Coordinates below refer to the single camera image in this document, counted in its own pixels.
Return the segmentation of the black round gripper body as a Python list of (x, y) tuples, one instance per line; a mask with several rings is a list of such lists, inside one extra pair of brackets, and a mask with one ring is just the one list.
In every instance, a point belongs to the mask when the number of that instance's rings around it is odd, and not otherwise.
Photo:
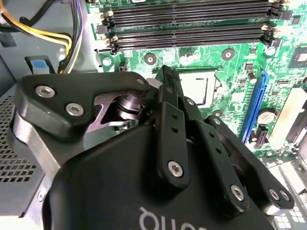
[(271, 230), (258, 207), (228, 217), (217, 205), (203, 148), (187, 143), (188, 187), (178, 193), (149, 179), (152, 127), (140, 126), (66, 162), (43, 204), (46, 230)]

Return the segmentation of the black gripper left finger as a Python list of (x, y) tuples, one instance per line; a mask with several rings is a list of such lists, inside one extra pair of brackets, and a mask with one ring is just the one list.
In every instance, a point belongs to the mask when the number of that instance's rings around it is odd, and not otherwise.
[(85, 134), (130, 120), (155, 126), (150, 178), (172, 189), (172, 72), (29, 75), (16, 88), (12, 132), (50, 179), (83, 152)]

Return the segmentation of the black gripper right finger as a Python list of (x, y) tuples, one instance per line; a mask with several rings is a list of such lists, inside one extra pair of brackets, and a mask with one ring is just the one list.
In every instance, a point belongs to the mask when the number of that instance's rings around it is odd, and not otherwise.
[(234, 166), (221, 142), (230, 130), (203, 119), (182, 94), (172, 72), (172, 213), (174, 215), (275, 215), (292, 209), (292, 195), (249, 153)]

